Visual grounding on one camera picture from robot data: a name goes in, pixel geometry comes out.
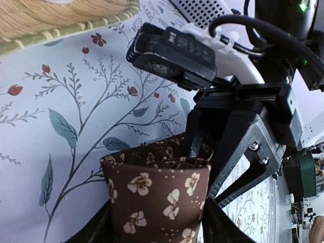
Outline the brown floral tie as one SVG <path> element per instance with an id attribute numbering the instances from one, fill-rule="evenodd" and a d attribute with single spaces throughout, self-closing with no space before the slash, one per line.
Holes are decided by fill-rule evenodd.
<path id="1" fill-rule="evenodd" d="M 183 144 L 178 135 L 101 158 L 113 242 L 197 242 L 214 150 L 203 142 L 185 157 Z"/>

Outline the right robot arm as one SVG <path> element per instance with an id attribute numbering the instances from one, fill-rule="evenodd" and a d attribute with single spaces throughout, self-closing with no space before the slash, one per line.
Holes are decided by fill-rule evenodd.
<path id="1" fill-rule="evenodd" d="M 222 43 L 218 27 L 224 24 L 256 29 L 273 46 L 254 62 L 234 49 L 233 38 Z M 204 30 L 188 24 L 184 31 L 215 53 L 214 74 L 198 67 L 184 77 L 186 87 L 197 91 L 184 152 L 197 155 L 205 141 L 216 146 L 205 207 L 222 208 L 274 174 L 288 148 L 304 150 L 292 77 L 298 65 L 323 77 L 323 62 L 293 35 L 246 15 L 217 17 Z"/>

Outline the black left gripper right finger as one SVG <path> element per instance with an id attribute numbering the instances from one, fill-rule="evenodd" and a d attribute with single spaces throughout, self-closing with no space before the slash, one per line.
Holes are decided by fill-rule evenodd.
<path id="1" fill-rule="evenodd" d="M 202 227 L 204 242 L 207 243 L 255 243 L 228 218 L 211 198 L 205 201 Z"/>

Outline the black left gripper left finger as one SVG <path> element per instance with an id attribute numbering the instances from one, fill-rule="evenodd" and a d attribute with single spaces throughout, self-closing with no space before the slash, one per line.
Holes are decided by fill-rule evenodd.
<path id="1" fill-rule="evenodd" d="M 106 202 L 91 220 L 66 243 L 112 242 L 111 202 Z"/>

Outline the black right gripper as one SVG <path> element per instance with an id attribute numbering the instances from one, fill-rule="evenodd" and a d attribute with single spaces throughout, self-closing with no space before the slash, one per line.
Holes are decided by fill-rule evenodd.
<path id="1" fill-rule="evenodd" d="M 209 88 L 198 91 L 193 99 L 195 107 L 186 123 L 186 156 L 202 158 L 202 144 L 210 147 L 207 197 L 221 208 L 272 175 L 286 146 L 300 143 L 302 126 L 292 88 L 287 84 Z M 250 167 L 218 194 L 251 147 Z"/>

